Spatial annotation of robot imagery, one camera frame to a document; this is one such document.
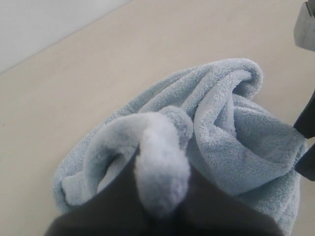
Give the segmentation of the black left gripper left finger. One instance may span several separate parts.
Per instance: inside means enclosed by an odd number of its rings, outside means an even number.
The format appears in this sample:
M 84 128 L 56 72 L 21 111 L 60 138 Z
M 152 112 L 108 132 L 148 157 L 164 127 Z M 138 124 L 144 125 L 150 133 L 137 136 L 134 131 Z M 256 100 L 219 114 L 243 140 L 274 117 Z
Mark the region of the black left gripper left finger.
M 58 217 L 48 236 L 139 236 L 147 229 L 133 173 L 138 152 L 105 189 Z

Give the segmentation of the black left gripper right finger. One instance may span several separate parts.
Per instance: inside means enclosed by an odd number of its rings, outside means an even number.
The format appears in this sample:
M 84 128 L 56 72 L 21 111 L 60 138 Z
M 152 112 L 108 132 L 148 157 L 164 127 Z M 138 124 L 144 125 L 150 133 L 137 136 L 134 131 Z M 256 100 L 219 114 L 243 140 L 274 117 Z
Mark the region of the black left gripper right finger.
M 176 208 L 171 236 L 247 236 L 241 205 L 211 184 L 196 169 Z

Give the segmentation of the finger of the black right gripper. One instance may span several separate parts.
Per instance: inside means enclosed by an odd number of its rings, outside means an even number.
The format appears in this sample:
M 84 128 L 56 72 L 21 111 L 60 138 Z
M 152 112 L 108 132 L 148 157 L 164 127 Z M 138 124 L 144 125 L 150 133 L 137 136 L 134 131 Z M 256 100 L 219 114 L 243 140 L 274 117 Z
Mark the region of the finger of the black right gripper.
M 293 126 L 305 138 L 315 136 L 315 92 Z
M 312 145 L 297 162 L 295 170 L 308 180 L 315 181 L 315 145 Z

